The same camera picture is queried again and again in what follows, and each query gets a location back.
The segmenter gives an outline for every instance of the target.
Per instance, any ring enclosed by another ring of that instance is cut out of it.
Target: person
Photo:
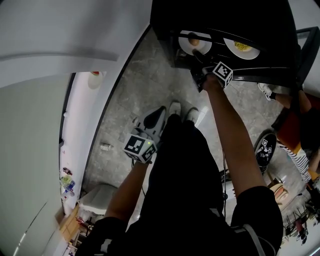
[[[257,84],[268,101],[276,100],[286,109],[291,109],[300,119],[300,142],[309,160],[309,170],[317,172],[320,162],[320,112],[311,106],[303,87],[294,97],[273,92],[265,83]]]
[[[231,226],[222,214],[224,194],[207,141],[195,127],[196,109],[184,122],[172,103],[149,176],[140,217],[127,230],[148,164],[136,162],[76,255],[241,254],[276,255],[283,221],[274,193],[259,170],[246,127],[214,75],[207,92],[237,205]]]

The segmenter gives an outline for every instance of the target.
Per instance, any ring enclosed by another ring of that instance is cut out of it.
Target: gray floor
[[[279,92],[284,88],[279,87],[275,90]],[[233,81],[225,93],[242,118],[252,144],[262,131],[271,128],[282,109],[276,101],[267,101],[255,83]],[[207,139],[219,169],[223,169],[222,148],[206,92],[198,93],[189,70],[170,67],[151,30],[134,54],[107,107],[85,172],[82,185],[85,191],[90,191],[100,183],[117,187],[122,183],[131,169],[131,160],[122,152],[126,134],[131,131],[139,115],[161,105],[169,108],[172,100],[181,102],[182,115],[191,107],[197,107],[203,112],[204,118],[198,129]],[[114,148],[111,151],[103,151],[100,149],[101,143],[110,144]],[[304,189],[305,184],[300,173],[280,148],[274,153],[269,171],[274,177],[284,181],[290,193],[287,203],[282,206],[283,217],[290,216],[296,207],[300,207],[301,210],[302,203],[307,199],[296,195],[303,192],[308,197],[308,192]],[[270,183],[268,176],[265,176],[267,184]],[[143,184],[145,189],[148,188],[147,178]],[[139,216],[142,203],[143,195],[139,198],[132,222]],[[235,199],[227,201],[228,223],[231,221],[235,205]]]

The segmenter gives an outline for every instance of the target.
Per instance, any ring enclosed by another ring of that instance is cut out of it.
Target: cable
[[[135,161],[132,159],[132,162],[131,162],[131,168],[133,168],[134,167],[134,165],[135,165]],[[145,193],[145,190],[144,190],[144,187],[143,187],[144,185],[142,184],[142,193],[143,193],[143,195],[144,195],[144,197],[146,197],[146,193]]]
[[[227,203],[227,194],[226,194],[226,157],[225,152],[222,150],[223,155],[223,170],[224,170],[224,221],[226,221],[226,203]]]

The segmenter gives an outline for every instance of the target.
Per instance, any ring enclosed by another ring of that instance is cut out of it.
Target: sneaker
[[[189,110],[188,114],[186,115],[185,120],[192,121],[192,122],[196,123],[198,121],[198,117],[199,117],[199,110],[196,109],[195,107],[193,107]]]
[[[272,90],[268,87],[268,85],[266,83],[258,82],[257,85],[258,85],[258,88],[260,89],[260,91],[264,93],[264,95],[268,101],[274,100],[273,98],[270,98],[270,96],[272,94]]]
[[[169,115],[178,115],[180,117],[181,115],[181,104],[180,102],[173,101],[169,108]]]

